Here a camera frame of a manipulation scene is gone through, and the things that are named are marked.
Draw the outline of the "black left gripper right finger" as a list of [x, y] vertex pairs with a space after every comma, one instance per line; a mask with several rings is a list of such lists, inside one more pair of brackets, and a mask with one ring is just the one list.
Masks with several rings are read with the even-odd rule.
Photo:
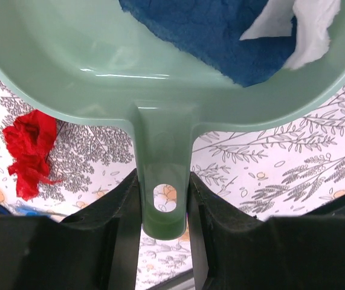
[[345, 289], [345, 195], [260, 221], [189, 181], [196, 289]]

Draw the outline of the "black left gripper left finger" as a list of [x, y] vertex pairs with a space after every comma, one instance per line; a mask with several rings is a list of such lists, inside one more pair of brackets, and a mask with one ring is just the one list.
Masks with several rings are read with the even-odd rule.
[[62, 222], [0, 216], [0, 289], [134, 289], [140, 230], [134, 173]]

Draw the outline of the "green plastic dustpan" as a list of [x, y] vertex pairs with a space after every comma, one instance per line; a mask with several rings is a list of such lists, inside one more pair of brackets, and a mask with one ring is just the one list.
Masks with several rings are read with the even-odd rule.
[[117, 1], [0, 1], [0, 79], [60, 120], [126, 131], [135, 147], [143, 230], [185, 232], [193, 142], [251, 132], [313, 111], [345, 84], [345, 1], [329, 51], [242, 88], [156, 38]]

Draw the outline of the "small white paper scrap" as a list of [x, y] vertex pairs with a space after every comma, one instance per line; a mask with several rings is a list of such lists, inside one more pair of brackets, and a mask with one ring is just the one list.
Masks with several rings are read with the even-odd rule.
[[284, 64], [299, 69], [322, 58], [329, 50], [328, 28], [341, 7], [340, 0], [269, 0], [240, 40], [290, 36], [297, 21], [295, 50]]

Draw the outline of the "front blue paper scrap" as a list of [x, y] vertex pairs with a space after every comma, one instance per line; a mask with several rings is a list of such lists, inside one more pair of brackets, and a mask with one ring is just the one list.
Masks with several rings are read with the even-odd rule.
[[267, 81], [295, 50], [293, 1], [120, 1], [156, 37], [247, 87]]

